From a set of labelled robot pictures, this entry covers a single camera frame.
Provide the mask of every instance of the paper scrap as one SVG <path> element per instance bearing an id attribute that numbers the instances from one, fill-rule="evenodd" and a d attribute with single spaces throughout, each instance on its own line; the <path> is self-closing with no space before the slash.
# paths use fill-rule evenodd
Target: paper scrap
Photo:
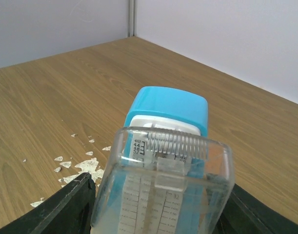
<path id="1" fill-rule="evenodd" d="M 92 155 L 94 155 L 94 152 L 89 151 L 89 152 L 86 153 L 86 155 L 92 156 Z"/>
<path id="2" fill-rule="evenodd" d="M 96 180 L 97 180 L 98 178 L 102 178 L 102 177 L 103 177 L 104 170 L 99 169 L 99 170 L 97 170 L 96 172 L 92 172 L 92 173 L 90 173 L 90 174 L 91 174 L 91 178 L 92 178 L 92 180 L 93 180 L 94 182 L 96 182 Z"/>
<path id="3" fill-rule="evenodd" d="M 111 146 L 104 147 L 102 150 L 104 150 L 104 151 L 110 151 L 111 150 Z"/>
<path id="4" fill-rule="evenodd" d="M 70 183 L 73 179 L 75 179 L 76 177 L 78 177 L 80 174 L 88 172 L 91 174 L 91 177 L 93 179 L 94 182 L 96 182 L 96 180 L 98 178 L 102 178 L 103 174 L 104 174 L 104 170 L 103 169 L 98 169 L 96 171 L 96 168 L 98 166 L 99 162 L 97 161 L 97 158 L 94 157 L 90 160 L 85 160 L 77 165 L 75 165 L 76 168 L 81 168 L 81 171 L 78 172 L 75 175 L 70 175 L 68 177 L 63 177 L 61 179 L 59 179 L 58 181 L 60 183 L 65 182 L 65 183 Z"/>
<path id="5" fill-rule="evenodd" d="M 72 165 L 72 162 L 69 161 L 69 162 L 61 162 L 60 163 L 61 166 L 65 167 L 65 168 L 70 168 L 71 165 Z"/>
<path id="6" fill-rule="evenodd" d="M 44 202 L 44 197 L 42 197 L 41 199 L 40 199 L 40 201 L 36 201 L 36 202 L 33 202 L 33 203 L 31 203 L 30 205 L 32 206 L 32 207 L 37 207 L 37 206 L 39 206 L 41 203 L 43 203 Z"/>
<path id="7" fill-rule="evenodd" d="M 63 160 L 62 156 L 55 158 L 55 161 L 62 161 L 62 160 Z"/>
<path id="8" fill-rule="evenodd" d="M 75 165 L 76 168 L 81 168 L 84 172 L 93 173 L 95 172 L 99 162 L 97 161 L 97 158 L 94 157 L 91 160 L 85 160 L 84 162 L 81 162 L 77 165 Z"/>
<path id="9" fill-rule="evenodd" d="M 65 183 L 68 184 L 69 182 L 71 182 L 73 179 L 75 179 L 78 176 L 79 176 L 79 174 L 75 174 L 75 175 L 70 175 L 68 177 L 63 177 L 62 179 Z"/>
<path id="10" fill-rule="evenodd" d="M 61 171 L 61 167 L 57 167 L 56 169 L 54 169 L 55 172 L 60 172 Z"/>

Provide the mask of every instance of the label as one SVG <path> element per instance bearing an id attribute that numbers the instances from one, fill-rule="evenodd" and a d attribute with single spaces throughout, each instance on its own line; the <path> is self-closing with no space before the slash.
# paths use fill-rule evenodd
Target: label
<path id="1" fill-rule="evenodd" d="M 129 157 L 135 160 L 129 163 L 140 163 L 153 170 L 156 155 L 147 151 L 145 137 L 133 137 Z M 161 157 L 191 163 L 186 157 L 167 154 Z M 128 175 L 123 186 L 118 234 L 175 234 L 182 199 L 181 192 L 155 188 L 152 176 Z"/>

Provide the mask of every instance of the wood grain surface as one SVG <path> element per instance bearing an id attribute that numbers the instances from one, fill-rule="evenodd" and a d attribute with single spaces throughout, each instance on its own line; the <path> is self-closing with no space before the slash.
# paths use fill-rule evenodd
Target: wood grain surface
<path id="1" fill-rule="evenodd" d="M 127 38 L 0 69 L 0 227 L 59 190 L 58 179 L 76 173 L 87 151 L 104 168 L 102 148 L 147 85 L 205 97 L 209 137 L 231 146 L 236 183 L 298 224 L 298 105 Z M 58 156 L 72 167 L 54 172 Z"/>

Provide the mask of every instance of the white plastic insert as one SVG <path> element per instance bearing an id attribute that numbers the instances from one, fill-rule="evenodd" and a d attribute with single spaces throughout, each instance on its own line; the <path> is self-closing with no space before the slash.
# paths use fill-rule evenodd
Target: white plastic insert
<path id="1" fill-rule="evenodd" d="M 201 135 L 200 130 L 192 124 L 184 123 L 171 118 L 164 118 L 158 116 L 134 116 L 130 122 L 130 127 L 163 128 L 177 130 L 198 136 Z"/>

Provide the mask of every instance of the plastic container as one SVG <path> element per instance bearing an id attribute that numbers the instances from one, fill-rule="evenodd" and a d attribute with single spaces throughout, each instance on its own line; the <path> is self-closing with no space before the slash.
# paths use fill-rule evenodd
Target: plastic container
<path id="1" fill-rule="evenodd" d="M 225 144 L 182 131 L 122 128 L 99 187 L 91 234 L 210 234 L 234 183 Z"/>
<path id="2" fill-rule="evenodd" d="M 149 124 L 158 124 L 155 127 L 164 125 L 161 128 L 168 128 L 168 124 L 172 124 L 175 130 L 207 137 L 207 122 L 208 104 L 205 98 L 180 89 L 147 86 L 139 90 L 124 127 L 154 127 Z"/>

